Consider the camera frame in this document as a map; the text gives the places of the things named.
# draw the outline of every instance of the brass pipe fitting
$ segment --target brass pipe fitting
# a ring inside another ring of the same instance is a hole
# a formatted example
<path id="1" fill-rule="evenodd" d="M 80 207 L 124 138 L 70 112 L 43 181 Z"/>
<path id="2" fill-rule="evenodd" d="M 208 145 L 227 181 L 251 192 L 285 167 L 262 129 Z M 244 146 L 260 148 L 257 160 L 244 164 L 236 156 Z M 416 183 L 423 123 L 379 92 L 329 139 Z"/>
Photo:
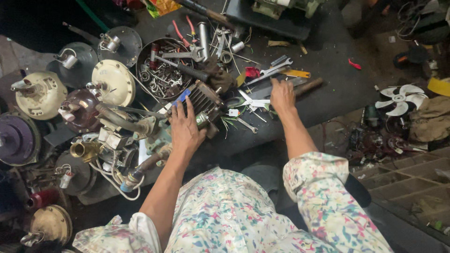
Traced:
<path id="1" fill-rule="evenodd" d="M 77 142 L 70 147 L 70 154 L 73 157 L 81 157 L 85 163 L 90 163 L 98 157 L 100 146 L 98 142 Z"/>

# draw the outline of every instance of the fan blade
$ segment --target fan blade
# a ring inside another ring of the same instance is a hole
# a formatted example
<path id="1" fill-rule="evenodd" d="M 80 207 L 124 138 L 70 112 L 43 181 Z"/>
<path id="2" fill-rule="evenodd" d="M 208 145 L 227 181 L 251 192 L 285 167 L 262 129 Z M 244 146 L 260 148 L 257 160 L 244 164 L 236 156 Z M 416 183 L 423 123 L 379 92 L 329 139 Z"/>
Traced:
<path id="1" fill-rule="evenodd" d="M 416 108 L 419 109 L 425 98 L 428 97 L 423 94 L 411 94 L 406 97 L 406 101 L 414 103 L 416 105 Z"/>
<path id="2" fill-rule="evenodd" d="M 399 94 L 404 96 L 406 93 L 425 93 L 425 92 L 417 86 L 407 84 L 403 85 L 400 88 Z"/>
<path id="3" fill-rule="evenodd" d="M 387 88 L 387 89 L 384 89 L 384 90 L 380 91 L 380 93 L 383 94 L 383 95 L 385 95 L 386 97 L 393 98 L 393 97 L 395 96 L 394 91 L 395 91 L 396 89 L 397 89 L 397 88 L 395 88 L 395 87 L 393 87 L 393 88 Z"/>
<path id="4" fill-rule="evenodd" d="M 397 107 L 386 113 L 388 116 L 401 116 L 405 114 L 408 111 L 408 103 L 407 102 L 399 102 L 397 103 Z"/>
<path id="5" fill-rule="evenodd" d="M 378 101 L 378 102 L 376 102 L 375 103 L 375 107 L 376 108 L 381 108 L 381 107 L 385 107 L 385 106 L 388 106 L 388 105 L 390 105 L 390 104 L 392 104 L 394 101 L 385 101 L 385 102 L 380 102 L 380 101 Z"/>

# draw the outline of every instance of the hand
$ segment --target hand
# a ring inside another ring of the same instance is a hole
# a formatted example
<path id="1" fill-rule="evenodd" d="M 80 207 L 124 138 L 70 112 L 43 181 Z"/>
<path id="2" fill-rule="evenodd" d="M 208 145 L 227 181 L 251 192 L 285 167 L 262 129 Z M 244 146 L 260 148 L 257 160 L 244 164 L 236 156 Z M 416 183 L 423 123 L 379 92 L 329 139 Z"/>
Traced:
<path id="1" fill-rule="evenodd" d="M 295 108 L 294 84 L 291 81 L 277 79 L 270 80 L 273 89 L 270 95 L 270 104 L 278 114 L 283 114 Z"/>
<path id="2" fill-rule="evenodd" d="M 172 117 L 169 118 L 172 127 L 172 147 L 176 153 L 189 161 L 205 140 L 206 129 L 198 130 L 194 107 L 186 96 L 188 117 L 185 116 L 183 104 L 177 101 L 177 107 L 172 106 Z"/>

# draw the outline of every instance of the shirt sleeve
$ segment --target shirt sleeve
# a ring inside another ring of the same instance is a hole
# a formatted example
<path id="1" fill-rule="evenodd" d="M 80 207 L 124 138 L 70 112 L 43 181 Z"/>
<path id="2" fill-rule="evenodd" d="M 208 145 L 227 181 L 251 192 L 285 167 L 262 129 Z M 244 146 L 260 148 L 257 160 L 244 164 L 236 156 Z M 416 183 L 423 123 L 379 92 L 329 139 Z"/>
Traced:
<path id="1" fill-rule="evenodd" d="M 145 214 L 133 214 L 128 225 L 107 225 L 83 230 L 72 244 L 84 253 L 162 252 L 153 221 Z"/>
<path id="2" fill-rule="evenodd" d="M 344 188 L 348 161 L 310 152 L 283 169 L 284 186 L 310 233 L 341 252 L 392 252 L 356 200 Z"/>

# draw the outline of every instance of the wooden handle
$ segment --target wooden handle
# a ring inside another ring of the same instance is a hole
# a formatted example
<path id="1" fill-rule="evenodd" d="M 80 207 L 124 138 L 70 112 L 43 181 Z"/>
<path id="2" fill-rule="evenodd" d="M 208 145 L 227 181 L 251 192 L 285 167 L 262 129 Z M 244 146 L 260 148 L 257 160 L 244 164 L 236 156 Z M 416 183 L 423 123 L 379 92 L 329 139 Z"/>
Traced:
<path id="1" fill-rule="evenodd" d="M 310 83 L 307 83 L 305 85 L 302 85 L 302 86 L 294 89 L 294 94 L 296 97 L 301 96 L 303 93 L 305 93 L 309 90 L 312 90 L 316 87 L 319 87 L 320 85 L 322 85 L 323 82 L 324 82 L 324 80 L 321 77 L 319 77 Z"/>

